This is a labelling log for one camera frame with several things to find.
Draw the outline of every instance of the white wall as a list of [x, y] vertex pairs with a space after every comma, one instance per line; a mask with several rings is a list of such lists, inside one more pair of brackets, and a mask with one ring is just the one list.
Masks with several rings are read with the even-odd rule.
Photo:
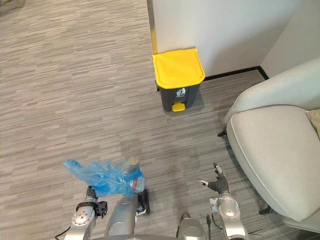
[[153, 0], [158, 53], [196, 47], [207, 76], [259, 66], [303, 0]]
[[320, 0], [304, 0], [261, 66], [269, 77], [320, 57]]

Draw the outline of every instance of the blue plastic bag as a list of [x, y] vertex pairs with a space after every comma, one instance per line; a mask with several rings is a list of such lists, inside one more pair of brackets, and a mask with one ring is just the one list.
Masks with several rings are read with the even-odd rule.
[[131, 157], [112, 165], [111, 161], [92, 161], [88, 167], [69, 159], [64, 165], [79, 180], [92, 186], [97, 197], [122, 194], [133, 197], [134, 193], [145, 189], [145, 178], [140, 170], [139, 161]]

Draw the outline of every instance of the beige pillow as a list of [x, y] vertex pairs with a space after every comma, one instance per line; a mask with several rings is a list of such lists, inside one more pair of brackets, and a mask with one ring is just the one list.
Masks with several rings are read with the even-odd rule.
[[311, 122], [312, 126], [314, 127], [314, 129], [316, 130], [320, 138], [320, 109], [306, 111], [305, 114], [308, 117], [309, 121]]

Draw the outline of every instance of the chair leg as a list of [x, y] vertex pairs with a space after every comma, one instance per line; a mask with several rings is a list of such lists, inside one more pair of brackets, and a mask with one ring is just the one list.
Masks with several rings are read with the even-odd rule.
[[271, 213], [271, 207], [268, 205], [268, 207], [267, 208], [265, 208], [265, 209], [262, 209], [262, 210], [260, 210], [259, 211], [259, 215], [266, 215], [266, 214], [270, 214]]
[[227, 128], [225, 127], [222, 132], [218, 134], [218, 137], [223, 137], [227, 135]]

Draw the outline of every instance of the trash can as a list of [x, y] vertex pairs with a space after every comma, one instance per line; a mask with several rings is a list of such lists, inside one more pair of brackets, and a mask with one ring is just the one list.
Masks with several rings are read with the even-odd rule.
[[189, 108], [205, 78], [197, 49], [168, 51], [152, 57], [163, 109], [179, 112]]

